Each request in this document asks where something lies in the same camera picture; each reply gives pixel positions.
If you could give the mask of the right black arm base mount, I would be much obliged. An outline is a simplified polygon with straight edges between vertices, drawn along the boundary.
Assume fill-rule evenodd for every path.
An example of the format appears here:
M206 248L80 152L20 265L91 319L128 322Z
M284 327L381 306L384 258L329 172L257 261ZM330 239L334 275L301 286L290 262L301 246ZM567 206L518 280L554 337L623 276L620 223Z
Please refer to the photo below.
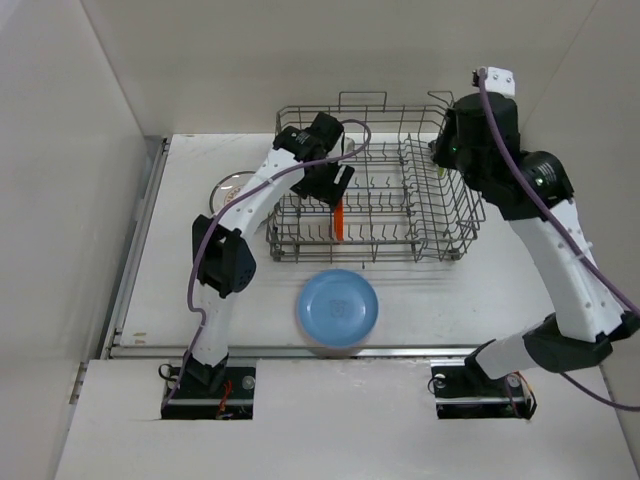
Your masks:
M463 363L434 361L427 387L439 420L519 419L529 421L538 402L519 372L499 379L472 373Z

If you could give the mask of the pink plate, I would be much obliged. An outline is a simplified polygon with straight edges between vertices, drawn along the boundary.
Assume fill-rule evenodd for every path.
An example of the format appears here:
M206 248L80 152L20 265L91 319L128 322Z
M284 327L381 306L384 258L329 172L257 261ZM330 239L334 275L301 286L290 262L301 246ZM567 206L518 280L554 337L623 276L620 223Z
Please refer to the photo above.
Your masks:
M360 352L366 348L365 345L355 344L343 347L330 346L309 339L305 348L311 355L322 359L341 359L358 357Z

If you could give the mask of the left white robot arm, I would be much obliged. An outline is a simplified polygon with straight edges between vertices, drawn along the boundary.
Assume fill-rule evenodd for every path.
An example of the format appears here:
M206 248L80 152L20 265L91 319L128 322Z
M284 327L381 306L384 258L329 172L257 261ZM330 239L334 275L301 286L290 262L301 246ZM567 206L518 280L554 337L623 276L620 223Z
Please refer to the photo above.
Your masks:
M218 213L194 220L187 306L200 323L174 391L193 388L209 397L223 387L233 304L257 270L250 241L287 192L336 209L354 173L334 152L344 131L344 122L323 112L303 129L283 129L240 192Z

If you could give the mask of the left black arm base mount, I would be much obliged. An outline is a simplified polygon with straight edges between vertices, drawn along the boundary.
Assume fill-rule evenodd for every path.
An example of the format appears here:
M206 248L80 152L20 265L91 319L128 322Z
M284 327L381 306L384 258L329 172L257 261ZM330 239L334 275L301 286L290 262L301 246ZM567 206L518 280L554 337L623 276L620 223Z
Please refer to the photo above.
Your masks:
M252 420L256 388L256 365L227 366L221 385L211 392L187 374L176 392L168 397L178 379L180 367L161 364L159 376L165 381L160 406L162 420Z

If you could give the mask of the white plate brown floral pattern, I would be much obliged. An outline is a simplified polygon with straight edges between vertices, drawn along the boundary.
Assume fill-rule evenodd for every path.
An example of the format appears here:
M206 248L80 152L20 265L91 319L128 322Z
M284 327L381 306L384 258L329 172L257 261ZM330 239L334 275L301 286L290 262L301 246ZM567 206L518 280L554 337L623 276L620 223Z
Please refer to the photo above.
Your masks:
M231 202L253 177L254 171L238 171L221 179L212 189L209 196L209 210L215 215Z

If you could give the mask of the blue plate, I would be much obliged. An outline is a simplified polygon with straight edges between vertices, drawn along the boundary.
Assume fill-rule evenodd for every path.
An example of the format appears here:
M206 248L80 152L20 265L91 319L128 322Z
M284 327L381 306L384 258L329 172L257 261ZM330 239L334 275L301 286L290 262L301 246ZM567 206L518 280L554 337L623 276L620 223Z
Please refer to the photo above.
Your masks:
M362 344L376 326L379 300L361 275L330 269L314 275L301 289L296 317L304 334L330 349Z

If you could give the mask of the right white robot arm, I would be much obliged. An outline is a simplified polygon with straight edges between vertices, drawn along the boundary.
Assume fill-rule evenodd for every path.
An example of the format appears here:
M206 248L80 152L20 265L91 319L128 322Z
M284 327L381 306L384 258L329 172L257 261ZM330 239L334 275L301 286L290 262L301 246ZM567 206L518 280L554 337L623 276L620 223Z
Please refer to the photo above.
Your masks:
M446 112L433 143L434 163L458 171L466 186L498 208L523 242L554 311L528 331L491 340L465 360L463 381L477 394L518 370L553 373L591 368L615 341L639 329L639 316L590 271L574 189L561 161L520 147L518 110L501 94L470 94Z

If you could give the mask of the small orange plate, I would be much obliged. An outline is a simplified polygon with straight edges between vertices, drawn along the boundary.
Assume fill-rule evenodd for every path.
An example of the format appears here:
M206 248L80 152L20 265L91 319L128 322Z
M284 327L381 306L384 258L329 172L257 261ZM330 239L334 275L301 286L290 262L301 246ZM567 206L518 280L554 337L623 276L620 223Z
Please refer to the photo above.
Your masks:
M344 205L340 200L332 212L332 227L334 238L338 242L344 241Z

